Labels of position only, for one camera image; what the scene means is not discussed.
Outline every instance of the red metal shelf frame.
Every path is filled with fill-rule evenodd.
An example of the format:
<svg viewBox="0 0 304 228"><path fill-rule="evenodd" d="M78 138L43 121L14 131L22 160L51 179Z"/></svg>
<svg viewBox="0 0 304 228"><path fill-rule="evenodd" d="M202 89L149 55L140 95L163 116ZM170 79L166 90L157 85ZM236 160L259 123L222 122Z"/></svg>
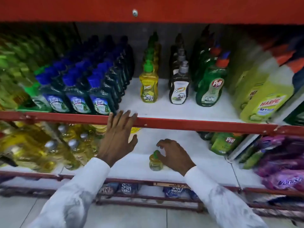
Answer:
<svg viewBox="0 0 304 228"><path fill-rule="evenodd" d="M0 21L304 24L303 6L304 0L1 0Z"/></svg>
<svg viewBox="0 0 304 228"><path fill-rule="evenodd" d="M64 122L106 125L108 116L80 115L62 113L43 113L17 111L0 111L0 120L4 121L29 121L29 122ZM174 120L159 118L138 118L135 127L169 129L169 130L194 130L211 132L235 132L242 134L286 134L304 135L302 126L278 126L275 124L240 123L240 122L209 122L195 120Z"/></svg>

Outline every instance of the white shirt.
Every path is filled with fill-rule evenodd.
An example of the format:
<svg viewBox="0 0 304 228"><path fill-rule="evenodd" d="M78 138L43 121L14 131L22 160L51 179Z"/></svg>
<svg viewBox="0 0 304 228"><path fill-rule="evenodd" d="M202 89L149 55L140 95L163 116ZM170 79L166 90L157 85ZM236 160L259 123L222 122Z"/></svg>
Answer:
<svg viewBox="0 0 304 228"><path fill-rule="evenodd" d="M89 207L109 171L108 164L92 158L82 172L55 192L28 228L82 228ZM267 228L241 198L220 186L197 166L186 173L185 181L220 227Z"/></svg>

